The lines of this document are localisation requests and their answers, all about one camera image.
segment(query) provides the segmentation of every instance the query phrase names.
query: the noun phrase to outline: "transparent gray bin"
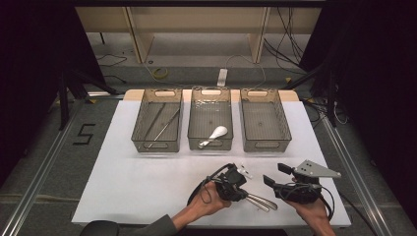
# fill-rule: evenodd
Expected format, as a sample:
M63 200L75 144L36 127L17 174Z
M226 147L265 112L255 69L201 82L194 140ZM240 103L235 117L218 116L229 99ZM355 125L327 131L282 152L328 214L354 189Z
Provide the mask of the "transparent gray bin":
M178 152L181 89L145 89L132 141L138 152Z
M284 152L291 133L277 89L242 88L240 113L245 152Z
M188 141L190 149L231 150L233 123L229 88L193 87L191 94ZM218 126L227 128L227 134L199 148Z

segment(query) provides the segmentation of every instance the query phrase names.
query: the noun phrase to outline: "metal tongs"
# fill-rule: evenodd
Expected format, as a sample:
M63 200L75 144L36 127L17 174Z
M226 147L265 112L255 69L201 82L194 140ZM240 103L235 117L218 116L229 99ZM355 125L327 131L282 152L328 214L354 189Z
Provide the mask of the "metal tongs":
M268 212L270 208L275 209L275 210L278 209L278 205L276 203L266 200L264 198L261 198L259 196L253 195L253 194L248 193L246 200L249 203L259 207L260 209L266 212Z
M237 172L239 172L240 174L248 177L249 179L252 179L253 176L251 174L249 174L249 172L245 169L245 166L240 165L240 168L237 169ZM253 195L253 194L249 194L247 191L246 192L246 200L259 207L260 209L269 212L270 209L274 209L277 210L278 209L278 205L270 200L261 198L259 196Z

